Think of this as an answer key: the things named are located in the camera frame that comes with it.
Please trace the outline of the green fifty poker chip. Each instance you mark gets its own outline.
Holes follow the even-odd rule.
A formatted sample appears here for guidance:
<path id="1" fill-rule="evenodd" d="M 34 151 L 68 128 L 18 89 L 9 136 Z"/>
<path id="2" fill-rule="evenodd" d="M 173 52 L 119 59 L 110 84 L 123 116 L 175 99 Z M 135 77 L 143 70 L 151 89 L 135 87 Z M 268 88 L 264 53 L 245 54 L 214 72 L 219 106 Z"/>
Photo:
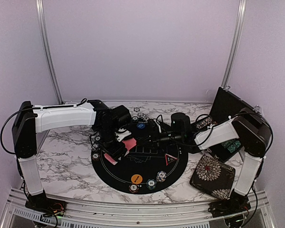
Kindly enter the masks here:
<path id="1" fill-rule="evenodd" d="M 132 121 L 133 121 L 134 123 L 138 122 L 138 117 L 137 117 L 137 116 L 134 116 L 134 117 L 132 118 Z"/>

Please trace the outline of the black white poker chip stack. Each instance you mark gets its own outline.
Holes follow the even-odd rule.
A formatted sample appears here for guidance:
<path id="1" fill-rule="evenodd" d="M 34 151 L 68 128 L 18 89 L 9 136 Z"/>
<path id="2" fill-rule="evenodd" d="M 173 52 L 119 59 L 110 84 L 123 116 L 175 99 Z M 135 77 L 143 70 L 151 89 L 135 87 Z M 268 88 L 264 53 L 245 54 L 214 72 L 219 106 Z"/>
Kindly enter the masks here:
<path id="1" fill-rule="evenodd" d="M 99 150 L 100 150 L 99 145 L 98 145 L 98 144 L 93 144 L 93 145 L 91 146 L 91 150 L 92 150 L 93 152 L 99 151 Z"/>

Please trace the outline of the red triangular marker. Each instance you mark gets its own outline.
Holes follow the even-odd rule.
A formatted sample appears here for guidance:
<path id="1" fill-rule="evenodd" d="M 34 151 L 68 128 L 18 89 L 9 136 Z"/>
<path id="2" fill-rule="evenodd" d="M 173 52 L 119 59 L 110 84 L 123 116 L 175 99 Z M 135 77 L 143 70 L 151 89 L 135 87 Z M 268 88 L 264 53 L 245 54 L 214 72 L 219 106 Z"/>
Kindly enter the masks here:
<path id="1" fill-rule="evenodd" d="M 174 157 L 172 155 L 169 154 L 165 154 L 165 162 L 166 162 L 166 166 L 168 166 L 169 164 L 173 163 L 174 161 L 177 161 L 178 158 Z"/>

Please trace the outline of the red card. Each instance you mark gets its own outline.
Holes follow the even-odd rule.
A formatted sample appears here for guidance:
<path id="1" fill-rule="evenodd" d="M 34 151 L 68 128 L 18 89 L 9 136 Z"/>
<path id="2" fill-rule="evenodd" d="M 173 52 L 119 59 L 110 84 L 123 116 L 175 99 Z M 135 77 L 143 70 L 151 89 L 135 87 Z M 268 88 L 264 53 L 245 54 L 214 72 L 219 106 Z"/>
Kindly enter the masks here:
<path id="1" fill-rule="evenodd" d="M 128 151 L 130 151 L 133 147 L 136 146 L 136 140 L 134 138 L 129 140 L 124 140 L 123 143 Z"/>

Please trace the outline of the blue small blind button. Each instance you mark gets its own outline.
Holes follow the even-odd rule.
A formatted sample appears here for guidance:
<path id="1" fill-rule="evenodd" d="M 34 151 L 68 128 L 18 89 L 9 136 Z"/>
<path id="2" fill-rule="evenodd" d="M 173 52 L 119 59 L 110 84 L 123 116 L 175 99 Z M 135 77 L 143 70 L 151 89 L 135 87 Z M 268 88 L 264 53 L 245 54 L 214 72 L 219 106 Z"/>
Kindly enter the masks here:
<path id="1" fill-rule="evenodd" d="M 144 128 L 146 127 L 146 125 L 145 125 L 144 123 L 138 123 L 138 124 L 136 125 L 136 127 L 137 127 L 138 129 L 144 129 Z"/>

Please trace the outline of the red poker chip stack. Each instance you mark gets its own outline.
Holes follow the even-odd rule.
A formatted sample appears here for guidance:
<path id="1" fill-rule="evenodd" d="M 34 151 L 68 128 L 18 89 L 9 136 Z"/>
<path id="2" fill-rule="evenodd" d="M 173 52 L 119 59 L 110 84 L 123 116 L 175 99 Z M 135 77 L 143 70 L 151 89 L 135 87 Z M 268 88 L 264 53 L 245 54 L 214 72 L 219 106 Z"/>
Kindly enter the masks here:
<path id="1" fill-rule="evenodd" d="M 97 152 L 94 152 L 94 153 L 91 154 L 91 158 L 92 158 L 93 161 L 97 161 L 97 160 L 100 159 L 100 154 L 97 153 Z"/>

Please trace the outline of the blue orange chip stack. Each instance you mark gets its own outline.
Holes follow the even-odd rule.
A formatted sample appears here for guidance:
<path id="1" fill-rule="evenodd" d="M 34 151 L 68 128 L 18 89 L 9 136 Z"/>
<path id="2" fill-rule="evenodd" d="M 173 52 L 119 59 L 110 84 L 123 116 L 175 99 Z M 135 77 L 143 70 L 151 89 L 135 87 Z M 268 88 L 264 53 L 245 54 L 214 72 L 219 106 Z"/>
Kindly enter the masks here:
<path id="1" fill-rule="evenodd" d="M 158 182 L 164 182 L 166 180 L 167 174 L 164 171 L 159 171 L 156 175 L 156 180 Z"/>

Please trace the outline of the orange big blind button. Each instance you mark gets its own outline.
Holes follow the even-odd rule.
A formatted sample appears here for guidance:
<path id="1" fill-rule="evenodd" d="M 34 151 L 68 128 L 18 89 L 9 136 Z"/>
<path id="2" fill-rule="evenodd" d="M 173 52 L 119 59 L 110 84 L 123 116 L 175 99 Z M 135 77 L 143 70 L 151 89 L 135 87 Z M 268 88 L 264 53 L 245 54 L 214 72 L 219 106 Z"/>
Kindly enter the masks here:
<path id="1" fill-rule="evenodd" d="M 140 184 L 140 183 L 142 183 L 142 181 L 143 181 L 143 177 L 140 174 L 134 174 L 131 177 L 131 182 L 133 184 Z"/>

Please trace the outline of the red playing card deck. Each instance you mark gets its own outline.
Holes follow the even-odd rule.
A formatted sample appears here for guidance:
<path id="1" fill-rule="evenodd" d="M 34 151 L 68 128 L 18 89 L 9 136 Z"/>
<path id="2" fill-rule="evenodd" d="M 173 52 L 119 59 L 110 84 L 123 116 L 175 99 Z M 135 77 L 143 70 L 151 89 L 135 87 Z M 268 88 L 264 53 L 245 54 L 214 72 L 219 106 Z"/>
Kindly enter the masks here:
<path id="1" fill-rule="evenodd" d="M 104 157 L 112 164 L 112 165 L 116 165 L 118 162 L 115 161 L 109 154 L 105 153 Z"/>

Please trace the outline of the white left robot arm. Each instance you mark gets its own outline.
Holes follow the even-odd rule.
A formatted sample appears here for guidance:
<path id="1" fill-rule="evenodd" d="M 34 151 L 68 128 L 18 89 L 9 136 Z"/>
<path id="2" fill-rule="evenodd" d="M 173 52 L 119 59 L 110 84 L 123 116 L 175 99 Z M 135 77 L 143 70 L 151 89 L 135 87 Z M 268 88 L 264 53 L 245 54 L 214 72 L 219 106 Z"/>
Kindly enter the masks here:
<path id="1" fill-rule="evenodd" d="M 77 104 L 46 106 L 23 102 L 16 113 L 12 137 L 17 168 L 28 190 L 25 206 L 47 212 L 66 204 L 48 198 L 42 186 L 36 160 L 37 133 L 63 127 L 90 126 L 100 136 L 100 148 L 118 161 L 127 152 L 121 129 L 131 121 L 131 114 L 125 106 L 109 108 L 100 100 L 85 98 Z"/>

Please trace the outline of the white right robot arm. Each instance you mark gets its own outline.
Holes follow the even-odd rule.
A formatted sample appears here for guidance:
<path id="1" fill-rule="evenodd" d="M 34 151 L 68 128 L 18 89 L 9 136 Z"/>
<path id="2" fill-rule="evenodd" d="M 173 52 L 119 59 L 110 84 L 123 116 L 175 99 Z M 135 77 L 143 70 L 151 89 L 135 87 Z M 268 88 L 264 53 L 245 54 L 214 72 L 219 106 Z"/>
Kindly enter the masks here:
<path id="1" fill-rule="evenodd" d="M 204 151 L 190 179 L 191 186 L 216 198 L 209 205 L 213 216 L 250 209 L 248 193 L 254 188 L 265 155 L 273 142 L 268 121 L 248 108 L 219 124 L 206 116 L 194 124 L 184 113 L 171 116 L 171 124 L 149 121 L 149 143 L 169 143 Z"/>

